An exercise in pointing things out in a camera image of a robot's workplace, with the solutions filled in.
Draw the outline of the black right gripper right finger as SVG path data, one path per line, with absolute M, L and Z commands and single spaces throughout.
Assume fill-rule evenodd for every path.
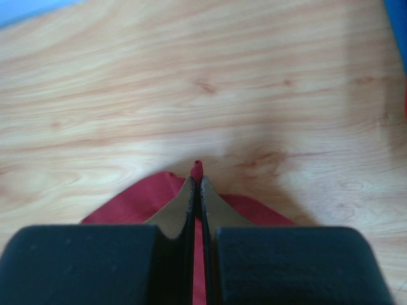
M 207 304 L 221 304 L 216 233 L 221 227 L 253 227 L 216 192 L 208 176 L 200 183 L 203 256 Z

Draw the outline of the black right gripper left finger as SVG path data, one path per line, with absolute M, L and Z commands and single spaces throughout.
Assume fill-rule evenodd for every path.
M 189 176 L 176 197 L 145 222 L 157 229 L 148 304 L 192 303 L 195 200 L 196 184 Z

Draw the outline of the dark red t-shirt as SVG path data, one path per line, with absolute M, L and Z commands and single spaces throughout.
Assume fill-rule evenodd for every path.
M 83 224 L 140 224 L 160 211 L 181 189 L 182 177 L 160 172 L 146 177 L 86 216 Z M 260 226 L 293 226 L 294 223 L 259 201 L 238 194 L 221 194 L 221 199 L 240 215 Z M 202 229 L 195 222 L 193 304 L 206 304 Z

